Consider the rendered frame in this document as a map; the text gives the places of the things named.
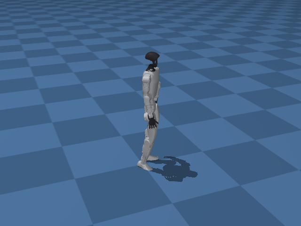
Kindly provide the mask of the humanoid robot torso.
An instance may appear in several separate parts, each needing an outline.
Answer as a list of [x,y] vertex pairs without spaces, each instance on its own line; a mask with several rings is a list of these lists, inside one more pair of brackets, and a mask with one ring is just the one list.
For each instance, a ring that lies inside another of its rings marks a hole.
[[[151,102],[151,107],[152,107],[152,112],[154,113],[156,110],[156,102],[154,101],[154,98],[157,94],[157,90],[158,90],[158,82],[159,82],[159,71],[157,68],[155,68],[154,72],[151,72],[153,69],[150,69],[148,71],[144,71],[143,76],[145,74],[150,74],[151,77],[151,82],[150,82],[150,90],[149,90],[149,94],[151,94],[152,99],[150,100]],[[144,111],[146,113],[147,109],[146,106],[144,105]]]

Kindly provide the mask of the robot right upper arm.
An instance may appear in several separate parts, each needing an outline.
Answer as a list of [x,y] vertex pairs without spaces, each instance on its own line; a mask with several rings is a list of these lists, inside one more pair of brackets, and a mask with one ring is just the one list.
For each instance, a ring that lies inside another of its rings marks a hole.
[[142,82],[143,82],[143,97],[148,96],[151,100],[152,96],[151,96],[151,94],[149,94],[151,75],[145,74],[142,78]]

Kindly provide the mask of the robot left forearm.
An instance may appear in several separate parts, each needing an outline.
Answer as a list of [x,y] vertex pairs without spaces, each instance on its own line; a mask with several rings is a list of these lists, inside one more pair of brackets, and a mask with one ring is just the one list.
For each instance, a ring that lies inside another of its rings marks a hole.
[[157,90],[157,94],[156,94],[156,96],[155,96],[155,98],[154,98],[154,101],[157,101],[158,94],[159,94],[159,89]]

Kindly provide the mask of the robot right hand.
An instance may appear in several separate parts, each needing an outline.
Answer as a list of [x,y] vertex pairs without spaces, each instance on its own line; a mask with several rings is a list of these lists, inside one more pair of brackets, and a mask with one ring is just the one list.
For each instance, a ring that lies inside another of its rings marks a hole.
[[[148,116],[148,119],[149,119],[149,116]],[[155,128],[155,127],[157,127],[157,126],[156,126],[156,123],[158,124],[158,122],[155,121],[154,115],[153,115],[153,118],[150,118],[150,119],[149,119],[149,128]],[[155,127],[154,127],[154,125],[155,125]],[[153,127],[152,127],[152,126],[153,126]]]

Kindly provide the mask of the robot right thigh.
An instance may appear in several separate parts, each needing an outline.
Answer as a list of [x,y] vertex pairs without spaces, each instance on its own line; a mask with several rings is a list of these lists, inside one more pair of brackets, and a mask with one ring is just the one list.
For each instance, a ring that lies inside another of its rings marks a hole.
[[[153,115],[154,115],[155,121],[157,121],[155,113],[153,113]],[[147,112],[144,113],[144,120],[149,121]],[[149,128],[149,123],[147,123],[147,124],[148,124],[148,126],[147,126],[148,137],[146,137],[145,140],[148,139],[150,142],[150,145],[152,145],[156,139],[158,127],[155,127],[155,125],[154,125],[155,128]],[[156,123],[156,126],[157,126],[157,123]]]

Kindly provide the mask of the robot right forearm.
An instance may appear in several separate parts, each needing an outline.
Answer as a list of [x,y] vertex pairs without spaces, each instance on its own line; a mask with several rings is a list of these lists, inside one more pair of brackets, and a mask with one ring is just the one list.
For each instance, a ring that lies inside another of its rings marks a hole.
[[148,96],[144,97],[144,105],[146,106],[149,119],[153,118],[151,102],[150,102],[150,98]]

